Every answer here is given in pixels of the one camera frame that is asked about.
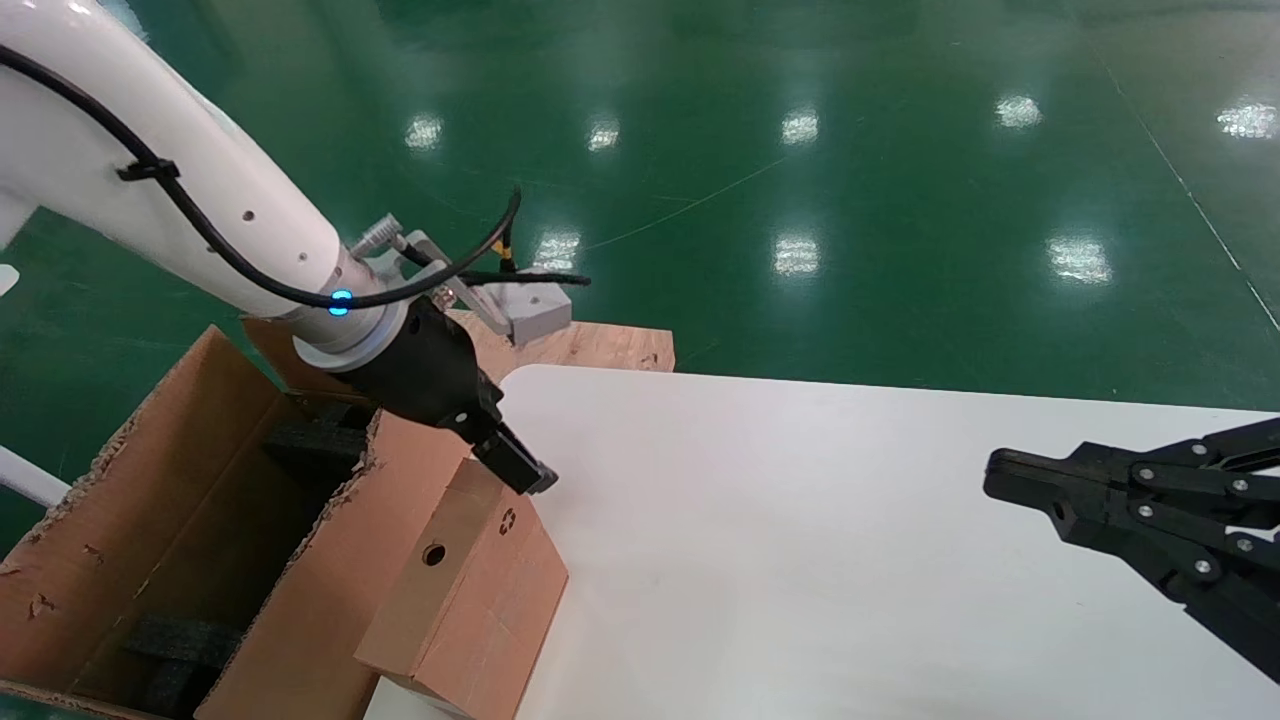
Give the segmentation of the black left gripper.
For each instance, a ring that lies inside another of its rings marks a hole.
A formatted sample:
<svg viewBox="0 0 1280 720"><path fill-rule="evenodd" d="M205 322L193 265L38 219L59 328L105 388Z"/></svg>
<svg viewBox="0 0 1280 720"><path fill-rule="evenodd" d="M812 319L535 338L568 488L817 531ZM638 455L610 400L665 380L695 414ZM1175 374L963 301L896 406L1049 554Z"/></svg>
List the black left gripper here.
<svg viewBox="0 0 1280 720"><path fill-rule="evenodd" d="M517 495L540 495L559 479L503 423L502 392L470 333L429 299L407 306L394 340L349 373L349 386L404 420L454 432Z"/></svg>

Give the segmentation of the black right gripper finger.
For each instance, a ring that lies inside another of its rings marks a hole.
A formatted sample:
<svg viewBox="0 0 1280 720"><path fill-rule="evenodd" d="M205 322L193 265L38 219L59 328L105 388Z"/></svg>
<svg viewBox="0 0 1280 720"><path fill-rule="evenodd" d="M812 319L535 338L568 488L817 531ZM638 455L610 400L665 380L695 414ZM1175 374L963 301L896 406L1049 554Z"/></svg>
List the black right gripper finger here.
<svg viewBox="0 0 1280 720"><path fill-rule="evenodd" d="M1202 495L1277 501L1279 420L1252 423L1151 451L1085 442L1055 459L1014 448L992 452L986 493L1010 503L1046 503L1087 491Z"/></svg>
<svg viewBox="0 0 1280 720"><path fill-rule="evenodd" d="M1277 547L1152 498L1059 497L1061 541L1114 556L1271 682L1279 680Z"/></svg>

